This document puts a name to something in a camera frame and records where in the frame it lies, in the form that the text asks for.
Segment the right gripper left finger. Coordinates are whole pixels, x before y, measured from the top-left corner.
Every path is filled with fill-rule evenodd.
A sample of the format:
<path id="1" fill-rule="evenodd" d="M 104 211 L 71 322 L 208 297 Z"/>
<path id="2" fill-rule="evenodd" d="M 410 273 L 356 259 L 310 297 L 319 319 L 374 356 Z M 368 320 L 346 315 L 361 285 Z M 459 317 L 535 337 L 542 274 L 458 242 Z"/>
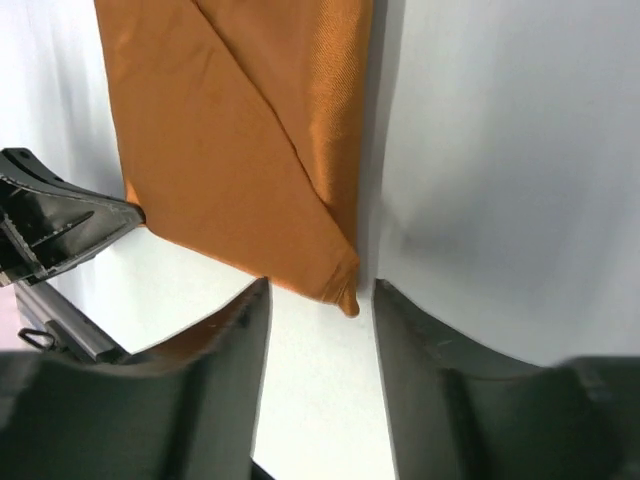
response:
<path id="1" fill-rule="evenodd" d="M 125 362 L 1 355 L 5 479 L 263 479 L 254 438 L 271 317 L 258 279 Z"/>

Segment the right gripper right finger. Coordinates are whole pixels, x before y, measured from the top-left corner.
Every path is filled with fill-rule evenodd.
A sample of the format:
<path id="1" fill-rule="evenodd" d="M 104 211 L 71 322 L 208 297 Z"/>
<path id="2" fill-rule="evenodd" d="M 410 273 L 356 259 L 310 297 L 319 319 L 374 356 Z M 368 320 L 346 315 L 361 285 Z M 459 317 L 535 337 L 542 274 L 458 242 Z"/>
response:
<path id="1" fill-rule="evenodd" d="M 492 350 L 377 280 L 374 323 L 401 479 L 635 479 L 639 361 L 535 366 Z"/>

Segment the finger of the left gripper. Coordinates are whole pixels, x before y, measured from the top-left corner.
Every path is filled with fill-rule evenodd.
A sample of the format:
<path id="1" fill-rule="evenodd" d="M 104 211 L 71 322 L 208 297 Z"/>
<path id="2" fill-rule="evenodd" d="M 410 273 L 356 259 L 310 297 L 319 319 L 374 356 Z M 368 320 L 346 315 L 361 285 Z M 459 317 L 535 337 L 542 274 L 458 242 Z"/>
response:
<path id="1" fill-rule="evenodd" d="M 140 207 L 62 180 L 26 148 L 1 151 L 1 285 L 34 285 L 142 225 Z"/>

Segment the orange cloth napkin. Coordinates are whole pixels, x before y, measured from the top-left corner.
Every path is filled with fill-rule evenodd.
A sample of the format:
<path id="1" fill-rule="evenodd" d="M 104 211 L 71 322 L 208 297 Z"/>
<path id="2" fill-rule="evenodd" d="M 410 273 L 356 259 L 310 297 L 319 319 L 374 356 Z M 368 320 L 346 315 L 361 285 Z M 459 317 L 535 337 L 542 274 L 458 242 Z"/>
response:
<path id="1" fill-rule="evenodd" d="M 369 1 L 99 1 L 126 197 L 178 245 L 359 311 Z"/>

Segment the aluminium frame rail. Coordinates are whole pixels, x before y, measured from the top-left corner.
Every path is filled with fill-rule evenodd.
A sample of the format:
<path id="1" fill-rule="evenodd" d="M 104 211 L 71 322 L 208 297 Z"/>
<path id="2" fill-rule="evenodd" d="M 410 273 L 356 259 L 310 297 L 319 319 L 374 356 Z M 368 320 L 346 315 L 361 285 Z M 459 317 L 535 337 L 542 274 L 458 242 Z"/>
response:
<path id="1" fill-rule="evenodd" d="M 119 364 L 129 354 L 74 304 L 46 282 L 14 286 L 19 313 L 27 326 L 18 338 L 43 352 L 86 364 Z"/>

